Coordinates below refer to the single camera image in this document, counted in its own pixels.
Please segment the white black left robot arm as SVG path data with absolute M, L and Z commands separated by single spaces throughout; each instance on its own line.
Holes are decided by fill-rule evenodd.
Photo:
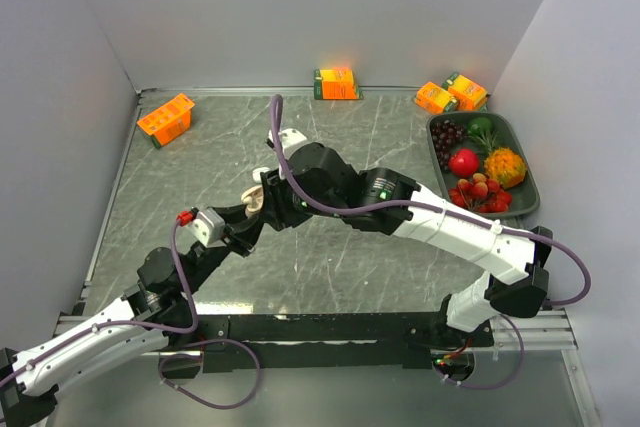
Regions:
M 248 256 L 262 230 L 242 205 L 179 214 L 168 246 L 147 254 L 122 296 L 43 344 L 2 350 L 2 423 L 32 426 L 54 412 L 69 384 L 132 355 L 192 345 L 200 324 L 195 293 L 230 254 Z

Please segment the orange box centre back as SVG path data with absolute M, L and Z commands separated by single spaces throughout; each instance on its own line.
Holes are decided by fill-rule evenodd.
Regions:
M 359 100 L 363 92 L 351 69 L 315 69 L 315 100 Z

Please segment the white earbud charging case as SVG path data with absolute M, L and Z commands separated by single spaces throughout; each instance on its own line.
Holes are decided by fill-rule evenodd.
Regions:
M 252 171 L 252 179 L 256 184 L 260 184 L 262 182 L 262 175 L 270 172 L 269 167 L 258 167 Z

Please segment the red yellow cherry bunch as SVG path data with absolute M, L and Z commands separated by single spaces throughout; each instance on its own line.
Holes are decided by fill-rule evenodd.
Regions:
M 482 173 L 460 178 L 448 195 L 454 205 L 477 214 L 506 213 L 513 201 L 497 180 Z

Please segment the green lime with leaves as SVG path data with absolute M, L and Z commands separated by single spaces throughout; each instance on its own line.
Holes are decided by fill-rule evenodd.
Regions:
M 489 118 L 474 118 L 467 124 L 467 135 L 472 142 L 487 154 L 500 146 L 499 133 Z

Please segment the orange spiky fruit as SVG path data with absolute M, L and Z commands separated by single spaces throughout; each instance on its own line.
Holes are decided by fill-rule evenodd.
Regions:
M 485 174 L 507 190 L 524 181 L 527 165 L 523 158 L 507 147 L 493 150 L 484 161 Z

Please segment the beige earbud charging case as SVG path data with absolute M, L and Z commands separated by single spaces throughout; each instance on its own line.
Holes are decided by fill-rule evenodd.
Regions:
M 259 214 L 264 204 L 263 187 L 255 185 L 241 194 L 241 203 L 244 205 L 244 212 L 247 217 Z

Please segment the orange box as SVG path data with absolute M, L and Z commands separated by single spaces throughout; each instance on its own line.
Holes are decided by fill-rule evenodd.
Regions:
M 351 69 L 315 69 L 315 100 L 359 100 L 363 92 Z
M 456 111 L 458 99 L 439 85 L 428 82 L 416 93 L 414 102 L 432 115 Z
M 488 91 L 464 75 L 454 72 L 441 87 L 458 101 L 458 111 L 478 111 L 486 108 Z
M 156 149 L 161 149 L 191 127 L 195 102 L 180 93 L 137 121 L 137 127 Z

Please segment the dark green fruit tray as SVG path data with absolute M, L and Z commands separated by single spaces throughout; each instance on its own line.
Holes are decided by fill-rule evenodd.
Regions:
M 453 188 L 460 178 L 455 176 L 451 172 L 444 172 L 439 167 L 436 160 L 435 149 L 432 143 L 430 127 L 436 122 L 451 120 L 454 123 L 462 124 L 467 128 L 467 124 L 477 117 L 486 117 L 492 121 L 495 129 L 499 133 L 500 146 L 498 148 L 507 147 L 511 149 L 516 154 L 520 155 L 527 165 L 527 174 L 524 181 L 521 182 L 519 185 L 506 190 L 513 197 L 513 201 L 511 203 L 509 210 L 506 213 L 498 213 L 498 214 L 493 213 L 493 214 L 480 214 L 480 215 L 488 218 L 510 218 L 510 217 L 524 216 L 526 214 L 533 212 L 538 208 L 540 203 L 540 198 L 539 198 L 539 193 L 538 193 L 536 184 L 533 179 L 533 175 L 530 172 L 528 167 L 528 162 L 525 159 L 524 151 L 522 150 L 522 147 L 520 146 L 520 143 L 516 138 L 514 130 L 512 129 L 511 125 L 506 121 L 506 119 L 498 114 L 487 112 L 487 111 L 481 111 L 481 112 L 466 111 L 466 112 L 443 113 L 443 114 L 432 117 L 427 123 L 428 146 L 429 146 L 430 154 L 434 163 L 436 179 L 438 181 L 439 187 L 442 191 L 444 198 L 450 201 L 448 190 L 450 188 Z M 477 173 L 482 173 L 485 176 L 487 176 L 484 170 L 484 161 L 490 153 L 487 154 L 486 152 L 481 150 L 474 142 L 472 142 L 469 139 L 468 135 L 466 139 L 462 142 L 461 149 L 470 149 L 477 154 L 480 161 L 479 171 Z

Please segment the orange box far left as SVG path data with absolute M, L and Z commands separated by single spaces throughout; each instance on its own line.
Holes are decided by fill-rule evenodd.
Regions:
M 191 127 L 195 102 L 180 93 L 137 121 L 137 127 L 156 149 L 161 149 Z

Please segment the orange box right back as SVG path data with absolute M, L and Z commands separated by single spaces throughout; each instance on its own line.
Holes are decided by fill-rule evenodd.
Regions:
M 478 111 L 486 108 L 488 91 L 464 75 L 454 72 L 441 87 L 458 101 L 458 111 Z

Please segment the dark purple grape bunch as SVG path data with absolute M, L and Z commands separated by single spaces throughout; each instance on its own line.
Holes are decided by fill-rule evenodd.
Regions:
M 436 122 L 430 127 L 436 160 L 444 172 L 454 172 L 453 159 L 467 137 L 467 128 L 451 120 Z

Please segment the red apple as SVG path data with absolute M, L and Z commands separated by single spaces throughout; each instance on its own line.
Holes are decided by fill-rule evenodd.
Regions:
M 479 166 L 477 154 L 470 149 L 460 149 L 448 162 L 450 172 L 459 178 L 471 177 L 479 171 Z

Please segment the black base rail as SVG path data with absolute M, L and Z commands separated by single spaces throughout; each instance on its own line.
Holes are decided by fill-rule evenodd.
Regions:
M 161 352 L 201 353 L 205 373 L 254 368 L 250 355 L 228 340 L 249 347 L 263 369 L 429 369 L 438 352 L 494 345 L 489 322 L 466 333 L 448 327 L 437 312 L 220 314 L 203 316 L 194 334 Z

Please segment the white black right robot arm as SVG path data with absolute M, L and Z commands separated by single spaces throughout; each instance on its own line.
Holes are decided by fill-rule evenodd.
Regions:
M 293 184 L 279 169 L 253 172 L 264 194 L 261 213 L 274 229 L 314 215 L 334 217 L 355 230 L 435 246 L 483 269 L 474 283 L 443 300 L 436 330 L 444 343 L 459 345 L 499 314 L 533 318 L 546 300 L 550 248 L 526 231 L 510 233 L 391 169 L 357 171 L 317 142 L 297 148 L 288 166 Z

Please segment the orange box right front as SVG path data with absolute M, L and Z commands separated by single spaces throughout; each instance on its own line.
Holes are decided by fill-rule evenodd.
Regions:
M 416 93 L 414 102 L 432 115 L 456 111 L 458 99 L 439 85 L 428 82 Z

